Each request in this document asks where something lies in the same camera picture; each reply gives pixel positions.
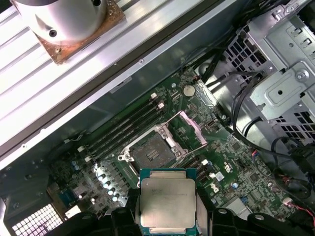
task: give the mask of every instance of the white connector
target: white connector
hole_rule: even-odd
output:
[[[288,207],[291,205],[292,202],[293,202],[292,198],[285,198],[282,201],[282,203]]]

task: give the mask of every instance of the metal bracket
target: metal bracket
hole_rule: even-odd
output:
[[[188,151],[183,149],[179,143],[177,143],[174,139],[173,139],[173,135],[171,134],[171,132],[168,130],[167,126],[168,123],[173,120],[175,117],[180,116],[182,117],[182,119],[190,126],[193,127],[195,135],[197,137],[197,139],[199,140],[199,142],[201,143],[201,146],[192,150],[192,151]],[[168,145],[170,146],[172,152],[175,154],[176,159],[179,160],[189,154],[192,154],[193,152],[205,147],[208,143],[205,140],[205,138],[202,136],[201,133],[201,129],[199,128],[198,124],[190,119],[187,114],[184,111],[179,111],[177,114],[175,114],[172,118],[170,118],[167,122],[156,125],[154,127],[152,127],[151,129],[149,129],[148,131],[146,131],[145,133],[143,133],[141,136],[139,136],[137,139],[135,139],[134,141],[132,141],[130,144],[128,144],[120,153],[120,155],[118,156],[118,160],[119,161],[126,161],[126,162],[132,162],[134,161],[134,158],[132,157],[131,153],[130,153],[130,148],[135,145],[137,142],[139,142],[141,139],[143,139],[145,136],[147,136],[148,134],[150,134],[151,132],[157,132],[161,135],[161,137],[168,143]]]
[[[298,62],[284,74],[276,72],[258,84],[250,98],[268,120],[278,118],[301,101],[301,93],[313,85],[314,78],[307,64]]]

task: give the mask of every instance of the green circuit board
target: green circuit board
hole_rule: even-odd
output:
[[[159,104],[163,104],[161,109],[158,108]],[[196,126],[188,124],[179,112],[184,112],[193,120],[207,142],[204,147],[196,135]],[[166,150],[166,140],[159,136],[157,129],[153,129],[165,122],[172,139],[185,152],[196,151],[177,158],[176,152]],[[95,178],[100,173],[105,173],[119,196],[124,199],[127,194],[126,183],[129,188],[136,188],[141,168],[197,168],[197,184],[205,188],[214,205],[223,206],[238,197],[251,211],[264,212],[284,220],[294,212],[282,204],[287,196],[272,180],[262,176],[255,168],[252,163],[253,150],[234,138],[229,132],[229,125],[219,104],[207,87],[196,80],[195,73],[177,73],[83,138],[80,146],[84,151],[73,154],[67,164],[62,164],[70,165],[69,160],[78,160],[81,179],[71,180],[77,185],[82,183],[86,173],[93,168]],[[130,143],[130,154],[134,161],[120,160],[122,151]],[[259,158],[256,161],[261,172],[270,174]],[[61,174],[55,175],[55,180],[60,176]],[[106,202],[112,207],[112,203],[108,200]],[[124,203],[117,201],[114,205]]]

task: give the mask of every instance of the chip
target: chip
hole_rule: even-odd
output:
[[[240,145],[239,143],[235,143],[235,144],[232,145],[232,148],[233,148],[235,151],[237,151],[237,150],[239,150],[239,149],[241,148],[241,145]]]
[[[258,175],[257,174],[252,174],[251,176],[250,176],[250,179],[253,181],[253,182],[255,182],[255,181],[257,181],[258,179],[259,179],[259,177],[258,177]]]
[[[136,169],[160,168],[176,160],[174,153],[158,133],[134,149],[132,156],[137,164]]]

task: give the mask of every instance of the ventilation grille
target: ventilation grille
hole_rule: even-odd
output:
[[[237,71],[258,71],[267,60],[259,49],[250,42],[245,31],[226,50],[226,56]],[[242,76],[246,83],[250,77]]]
[[[311,138],[315,140],[315,123],[310,118],[310,113],[294,113],[294,116],[301,122],[300,125],[283,124],[286,122],[283,117],[276,119],[276,122],[280,123],[282,130],[291,138],[296,138],[298,140]]]
[[[62,220],[49,204],[12,227],[17,236],[43,236],[60,225]]]

